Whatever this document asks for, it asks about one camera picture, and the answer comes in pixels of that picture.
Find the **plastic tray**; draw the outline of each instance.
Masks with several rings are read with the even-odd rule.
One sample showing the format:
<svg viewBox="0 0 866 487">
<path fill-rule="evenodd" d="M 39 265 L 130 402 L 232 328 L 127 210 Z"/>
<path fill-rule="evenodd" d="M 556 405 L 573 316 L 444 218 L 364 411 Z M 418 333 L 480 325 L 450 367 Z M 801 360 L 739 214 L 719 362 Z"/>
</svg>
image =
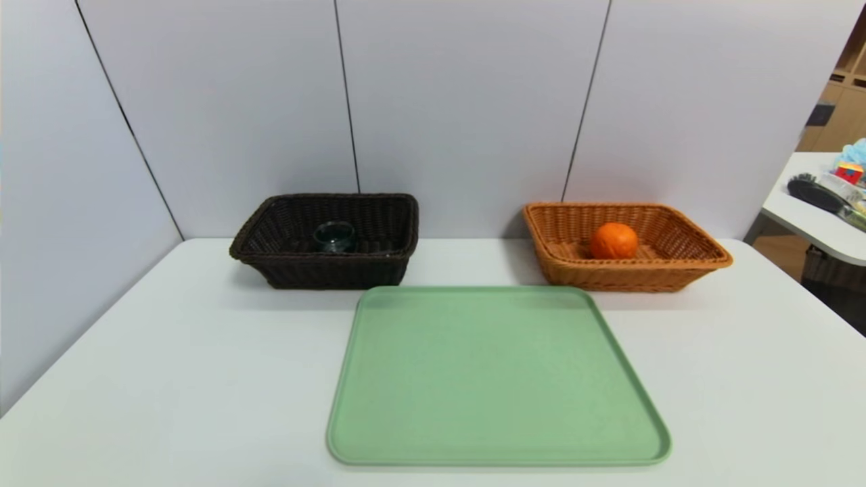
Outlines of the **plastic tray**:
<svg viewBox="0 0 866 487">
<path fill-rule="evenodd" d="M 654 464 L 670 437 L 579 289 L 396 288 L 358 305 L 327 430 L 346 464 Z"/>
</svg>

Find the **orange fruit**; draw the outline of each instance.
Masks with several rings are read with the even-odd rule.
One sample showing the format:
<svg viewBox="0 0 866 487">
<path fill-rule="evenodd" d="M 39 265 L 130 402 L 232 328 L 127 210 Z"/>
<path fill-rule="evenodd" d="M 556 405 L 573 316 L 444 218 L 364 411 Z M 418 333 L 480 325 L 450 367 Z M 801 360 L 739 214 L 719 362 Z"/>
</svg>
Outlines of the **orange fruit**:
<svg viewBox="0 0 866 487">
<path fill-rule="evenodd" d="M 597 259 L 633 259 L 637 234 L 627 224 L 603 224 L 592 234 L 590 252 Z"/>
</svg>

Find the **glass cup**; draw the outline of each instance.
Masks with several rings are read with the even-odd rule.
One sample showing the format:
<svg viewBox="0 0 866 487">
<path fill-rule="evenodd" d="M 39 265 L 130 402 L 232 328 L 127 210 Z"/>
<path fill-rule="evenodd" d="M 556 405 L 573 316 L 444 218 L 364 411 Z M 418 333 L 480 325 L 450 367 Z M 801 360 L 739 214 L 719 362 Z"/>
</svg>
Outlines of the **glass cup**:
<svg viewBox="0 0 866 487">
<path fill-rule="evenodd" d="M 340 253 L 355 250 L 355 229 L 346 222 L 326 222 L 313 233 L 319 252 Z"/>
</svg>

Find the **white tabletop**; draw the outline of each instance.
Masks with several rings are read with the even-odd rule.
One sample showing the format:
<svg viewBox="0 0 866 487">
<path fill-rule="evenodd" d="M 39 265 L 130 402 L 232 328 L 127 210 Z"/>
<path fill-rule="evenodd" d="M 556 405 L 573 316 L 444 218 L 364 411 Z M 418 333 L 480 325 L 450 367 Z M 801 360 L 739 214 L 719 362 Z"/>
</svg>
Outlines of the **white tabletop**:
<svg viewBox="0 0 866 487">
<path fill-rule="evenodd" d="M 866 265 L 866 232 L 788 194 L 787 185 L 791 177 L 801 172 L 818 175 L 827 171 L 838 155 L 794 153 L 764 202 L 762 210 L 768 217 L 831 256 L 846 263 Z"/>
<path fill-rule="evenodd" d="M 742 242 L 675 294 L 593 293 L 668 426 L 631 468 L 364 468 L 328 413 L 359 291 L 277 291 L 181 244 L 0 419 L 9 487 L 862 485 L 866 340 Z M 531 244 L 422 240 L 404 284 L 542 283 Z"/>
</svg>

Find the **desk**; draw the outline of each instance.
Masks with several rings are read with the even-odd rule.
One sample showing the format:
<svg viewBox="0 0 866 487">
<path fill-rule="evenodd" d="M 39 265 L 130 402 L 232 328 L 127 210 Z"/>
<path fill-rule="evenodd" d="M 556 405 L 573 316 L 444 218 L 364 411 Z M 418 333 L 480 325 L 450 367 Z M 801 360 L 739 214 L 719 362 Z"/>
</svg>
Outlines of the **desk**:
<svg viewBox="0 0 866 487">
<path fill-rule="evenodd" d="M 831 256 L 854 265 L 866 266 L 866 232 L 788 194 L 791 177 L 801 172 L 818 175 L 832 167 L 838 153 L 794 153 L 770 191 L 746 241 L 751 243 L 763 229 L 762 218 L 771 218 L 800 235 Z"/>
<path fill-rule="evenodd" d="M 675 294 L 592 293 L 670 429 L 630 468 L 350 467 L 325 429 L 359 291 L 182 243 L 0 419 L 9 487 L 860 485 L 866 340 L 746 244 Z M 531 243 L 422 240 L 405 285 L 543 283 Z"/>
</svg>

